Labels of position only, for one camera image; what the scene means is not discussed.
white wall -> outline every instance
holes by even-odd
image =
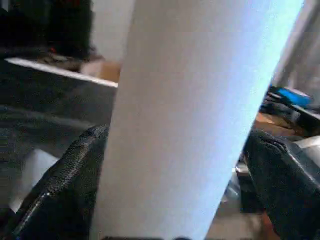
[[[122,62],[135,0],[92,0],[92,43],[108,61]]]
[[[282,52],[280,61],[275,69],[272,83],[277,85],[279,82],[282,71],[286,64],[288,63],[293,50],[295,49],[296,43],[299,40],[301,34],[303,33],[306,23],[310,17],[311,12],[317,4],[317,0],[304,0],[303,7],[300,11],[300,14],[295,22],[294,28],[291,31],[291,34],[286,42],[286,46]]]

cardboard box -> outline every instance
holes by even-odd
[[[84,63],[81,66],[80,72],[84,75],[118,83],[121,72],[121,64],[117,62],[96,60]]]
[[[283,118],[260,112],[255,118],[253,127],[273,136],[289,137],[297,135],[296,131]]]

blue object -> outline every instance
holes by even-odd
[[[293,105],[306,107],[311,102],[311,98],[309,96],[292,92],[286,88],[279,88],[277,92],[282,96],[286,97],[287,99],[289,99]]]

white cylinder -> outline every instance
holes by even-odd
[[[137,0],[91,239],[204,239],[302,0]]]

